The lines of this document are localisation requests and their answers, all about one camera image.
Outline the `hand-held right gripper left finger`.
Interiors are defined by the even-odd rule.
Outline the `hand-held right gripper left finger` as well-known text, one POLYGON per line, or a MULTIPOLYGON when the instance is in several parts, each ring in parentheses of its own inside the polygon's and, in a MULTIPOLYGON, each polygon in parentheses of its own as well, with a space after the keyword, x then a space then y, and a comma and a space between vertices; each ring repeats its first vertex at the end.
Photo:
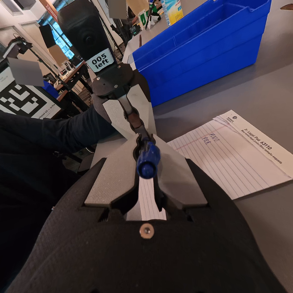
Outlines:
POLYGON ((135 152, 139 134, 129 140, 115 134, 97 143, 91 167, 102 164, 84 205, 128 213, 138 201, 135 152))

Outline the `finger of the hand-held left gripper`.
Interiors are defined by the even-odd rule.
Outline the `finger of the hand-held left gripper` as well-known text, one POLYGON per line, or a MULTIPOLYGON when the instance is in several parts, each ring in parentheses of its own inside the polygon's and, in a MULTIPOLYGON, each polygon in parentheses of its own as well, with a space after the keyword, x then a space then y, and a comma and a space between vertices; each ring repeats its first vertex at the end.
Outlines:
POLYGON ((128 99, 108 100, 103 107, 111 121, 112 126, 127 140, 132 138, 136 132, 133 125, 128 121, 129 115, 136 115, 137 111, 132 107, 128 99))
POLYGON ((157 134, 152 104, 146 98, 140 85, 137 84, 130 88, 127 93, 127 99, 132 108, 137 112, 146 132, 149 135, 157 134))

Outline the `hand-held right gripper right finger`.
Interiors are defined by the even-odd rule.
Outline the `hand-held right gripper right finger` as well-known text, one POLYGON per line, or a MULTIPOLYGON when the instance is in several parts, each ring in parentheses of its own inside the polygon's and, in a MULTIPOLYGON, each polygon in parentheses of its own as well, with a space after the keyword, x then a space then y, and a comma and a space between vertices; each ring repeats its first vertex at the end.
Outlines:
POLYGON ((154 196, 159 211, 163 208, 172 212, 206 206, 207 200, 186 158, 157 135, 153 134, 153 139, 161 155, 154 178, 154 196))

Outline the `blue retractable pen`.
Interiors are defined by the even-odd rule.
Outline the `blue retractable pen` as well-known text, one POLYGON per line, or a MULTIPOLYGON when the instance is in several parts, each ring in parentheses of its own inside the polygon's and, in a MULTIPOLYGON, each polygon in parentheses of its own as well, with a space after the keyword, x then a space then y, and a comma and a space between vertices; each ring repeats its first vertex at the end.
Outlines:
POLYGON ((128 115, 131 127, 138 134, 136 155, 136 171, 143 179, 156 177, 161 153, 156 146, 155 139, 145 128, 143 121, 136 112, 128 115))

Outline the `white lined legal pad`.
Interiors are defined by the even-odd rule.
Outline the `white lined legal pad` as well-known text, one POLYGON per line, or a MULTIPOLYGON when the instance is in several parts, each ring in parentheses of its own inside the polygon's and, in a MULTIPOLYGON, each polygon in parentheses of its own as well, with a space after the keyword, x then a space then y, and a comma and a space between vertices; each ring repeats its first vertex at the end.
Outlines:
POLYGON ((167 143, 232 199, 292 180, 292 154, 230 110, 167 143))

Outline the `person's left forearm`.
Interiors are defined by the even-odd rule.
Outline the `person's left forearm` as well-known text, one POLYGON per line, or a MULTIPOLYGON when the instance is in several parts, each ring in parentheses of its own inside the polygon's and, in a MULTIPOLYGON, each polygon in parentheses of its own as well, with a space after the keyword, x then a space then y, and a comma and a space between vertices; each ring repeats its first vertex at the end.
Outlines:
POLYGON ((69 153, 94 145, 116 131, 93 106, 69 119, 36 119, 1 112, 0 122, 2 130, 30 143, 69 153))

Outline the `grey desk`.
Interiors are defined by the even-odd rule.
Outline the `grey desk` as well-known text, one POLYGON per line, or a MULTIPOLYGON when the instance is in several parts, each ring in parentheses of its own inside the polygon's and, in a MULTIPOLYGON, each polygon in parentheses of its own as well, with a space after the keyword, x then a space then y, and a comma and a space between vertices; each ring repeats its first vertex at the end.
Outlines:
MULTIPOLYGON (((169 142, 234 110, 292 153, 292 1, 272 1, 252 66, 154 107, 169 142)), ((287 292, 292 292, 292 181, 234 200, 287 292)))

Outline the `wooden workbench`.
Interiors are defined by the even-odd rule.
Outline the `wooden workbench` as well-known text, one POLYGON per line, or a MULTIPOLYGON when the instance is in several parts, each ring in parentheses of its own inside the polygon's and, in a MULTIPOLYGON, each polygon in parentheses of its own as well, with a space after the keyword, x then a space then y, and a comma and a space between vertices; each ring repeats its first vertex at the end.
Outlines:
POLYGON ((78 94, 74 90, 74 87, 77 82, 80 82, 83 85, 82 89, 85 87, 86 90, 90 94, 93 93, 92 88, 89 86, 87 81, 85 79, 83 79, 83 73, 85 73, 87 69, 88 69, 88 67, 87 67, 86 62, 82 61, 72 71, 70 71, 68 73, 68 75, 65 76, 65 79, 63 79, 63 80, 61 79, 61 84, 59 84, 56 87, 56 90, 58 92, 63 90, 62 93, 57 98, 58 101, 61 101, 65 97, 65 95, 69 92, 74 94, 75 96, 79 97, 78 94))

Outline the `tan panel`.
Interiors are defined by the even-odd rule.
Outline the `tan panel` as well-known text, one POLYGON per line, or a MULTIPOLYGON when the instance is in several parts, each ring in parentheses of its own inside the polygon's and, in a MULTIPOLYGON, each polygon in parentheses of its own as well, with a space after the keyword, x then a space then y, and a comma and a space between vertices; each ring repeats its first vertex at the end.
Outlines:
POLYGON ((149 10, 148 0, 126 0, 126 3, 136 16, 143 10, 149 10))
POLYGON ((68 57, 57 44, 49 47, 48 51, 59 67, 62 67, 65 62, 69 61, 68 57))

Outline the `small blue bin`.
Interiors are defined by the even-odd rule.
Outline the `small blue bin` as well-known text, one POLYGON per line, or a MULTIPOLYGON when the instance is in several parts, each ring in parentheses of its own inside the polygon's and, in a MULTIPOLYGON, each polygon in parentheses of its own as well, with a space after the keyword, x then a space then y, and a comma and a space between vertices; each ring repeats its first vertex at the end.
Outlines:
POLYGON ((57 99, 59 97, 58 91, 51 85, 49 82, 43 80, 44 86, 42 87, 47 93, 49 93, 52 97, 57 99))

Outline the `blue plastic bin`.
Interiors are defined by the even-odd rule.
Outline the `blue plastic bin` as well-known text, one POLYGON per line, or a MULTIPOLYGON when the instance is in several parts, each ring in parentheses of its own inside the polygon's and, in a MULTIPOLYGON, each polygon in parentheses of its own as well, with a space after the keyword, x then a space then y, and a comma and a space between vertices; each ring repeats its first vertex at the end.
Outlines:
POLYGON ((269 0, 206 1, 133 52, 155 107, 254 64, 269 0))

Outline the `black flat panel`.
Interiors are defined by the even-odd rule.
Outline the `black flat panel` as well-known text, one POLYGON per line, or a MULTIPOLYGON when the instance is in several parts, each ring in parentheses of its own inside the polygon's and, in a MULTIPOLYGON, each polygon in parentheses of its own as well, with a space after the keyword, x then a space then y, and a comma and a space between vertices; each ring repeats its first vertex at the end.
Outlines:
POLYGON ((39 30, 48 49, 56 45, 51 26, 49 24, 40 26, 39 30))

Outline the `black and white marker sign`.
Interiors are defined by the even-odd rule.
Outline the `black and white marker sign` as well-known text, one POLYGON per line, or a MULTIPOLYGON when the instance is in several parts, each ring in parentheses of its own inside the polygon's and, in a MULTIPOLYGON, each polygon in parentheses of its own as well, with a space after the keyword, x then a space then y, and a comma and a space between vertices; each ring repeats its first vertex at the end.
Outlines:
POLYGON ((56 100, 50 98, 43 88, 18 85, 7 65, 0 74, 0 110, 36 119, 53 119, 62 112, 56 100))

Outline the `red strip sign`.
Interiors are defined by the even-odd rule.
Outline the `red strip sign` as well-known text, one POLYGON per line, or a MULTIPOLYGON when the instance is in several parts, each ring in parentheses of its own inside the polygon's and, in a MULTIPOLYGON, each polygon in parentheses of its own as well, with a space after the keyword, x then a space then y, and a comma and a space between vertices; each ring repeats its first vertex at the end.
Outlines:
POLYGON ((46 3, 44 7, 46 8, 47 12, 52 16, 52 18, 58 23, 58 12, 56 8, 52 5, 52 3, 46 3))

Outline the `person's dark clothing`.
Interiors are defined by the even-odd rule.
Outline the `person's dark clothing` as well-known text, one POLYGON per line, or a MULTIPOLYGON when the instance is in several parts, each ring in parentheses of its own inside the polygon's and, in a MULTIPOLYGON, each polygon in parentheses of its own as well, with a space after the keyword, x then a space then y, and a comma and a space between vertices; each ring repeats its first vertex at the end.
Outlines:
POLYGON ((51 151, 1 145, 1 292, 30 255, 52 208, 80 176, 51 151))

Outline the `wipes canister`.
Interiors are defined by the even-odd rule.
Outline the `wipes canister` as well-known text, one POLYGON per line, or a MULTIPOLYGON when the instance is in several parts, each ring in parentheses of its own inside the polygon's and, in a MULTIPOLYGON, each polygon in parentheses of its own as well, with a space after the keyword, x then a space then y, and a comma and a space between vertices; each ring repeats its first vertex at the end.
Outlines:
POLYGON ((168 27, 184 17, 180 0, 161 0, 168 27))

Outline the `black tripod stand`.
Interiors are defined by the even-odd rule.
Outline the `black tripod stand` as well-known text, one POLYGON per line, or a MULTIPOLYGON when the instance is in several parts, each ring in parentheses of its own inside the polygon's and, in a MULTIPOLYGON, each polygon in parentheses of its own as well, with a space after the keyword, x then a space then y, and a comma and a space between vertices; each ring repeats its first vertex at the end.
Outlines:
POLYGON ((3 53, 3 59, 9 57, 14 58, 17 57, 18 54, 24 54, 27 50, 31 51, 38 59, 39 62, 43 63, 46 68, 48 68, 51 73, 54 75, 55 79, 59 80, 63 87, 66 88, 68 92, 71 93, 71 100, 73 103, 80 108, 82 112, 85 112, 89 106, 86 105, 84 101, 53 71, 53 69, 32 49, 32 43, 28 43, 26 39, 21 36, 17 36, 16 38, 11 40, 10 46, 8 46, 3 53))

